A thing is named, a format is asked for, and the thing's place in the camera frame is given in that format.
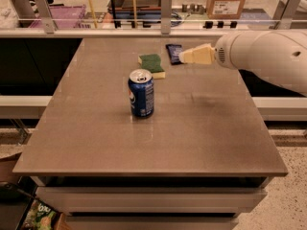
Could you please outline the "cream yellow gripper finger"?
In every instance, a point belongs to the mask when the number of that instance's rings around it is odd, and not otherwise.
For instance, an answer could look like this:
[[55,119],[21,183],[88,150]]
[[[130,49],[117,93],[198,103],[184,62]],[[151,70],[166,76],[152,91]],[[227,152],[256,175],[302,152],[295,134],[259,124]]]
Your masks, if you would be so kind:
[[202,44],[195,48],[185,50],[179,54],[182,63],[197,63],[209,65],[214,62],[215,49],[210,44]]

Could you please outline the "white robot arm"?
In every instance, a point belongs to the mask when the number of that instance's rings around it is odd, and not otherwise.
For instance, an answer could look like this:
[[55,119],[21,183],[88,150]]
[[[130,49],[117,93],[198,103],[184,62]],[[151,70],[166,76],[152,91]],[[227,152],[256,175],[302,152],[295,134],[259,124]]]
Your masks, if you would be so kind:
[[225,34],[185,50],[182,63],[247,70],[271,84],[307,95],[307,32],[303,30],[246,31]]

